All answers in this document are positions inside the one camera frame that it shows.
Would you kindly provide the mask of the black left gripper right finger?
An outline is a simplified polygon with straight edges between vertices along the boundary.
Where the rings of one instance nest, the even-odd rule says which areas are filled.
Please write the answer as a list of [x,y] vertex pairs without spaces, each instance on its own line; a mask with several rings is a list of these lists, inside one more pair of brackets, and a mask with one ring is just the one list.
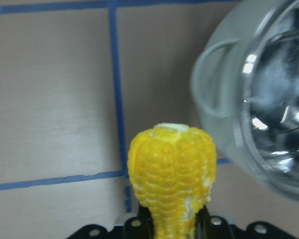
[[195,239],[228,239],[229,224],[219,215],[210,215],[206,206],[197,214],[195,219]]

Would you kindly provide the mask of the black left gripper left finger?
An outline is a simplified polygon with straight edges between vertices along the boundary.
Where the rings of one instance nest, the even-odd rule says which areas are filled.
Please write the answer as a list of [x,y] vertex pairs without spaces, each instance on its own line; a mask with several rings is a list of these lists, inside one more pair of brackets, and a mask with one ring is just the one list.
[[128,218],[123,225],[124,239],[152,239],[153,225],[148,208],[141,205],[138,207],[137,214]]

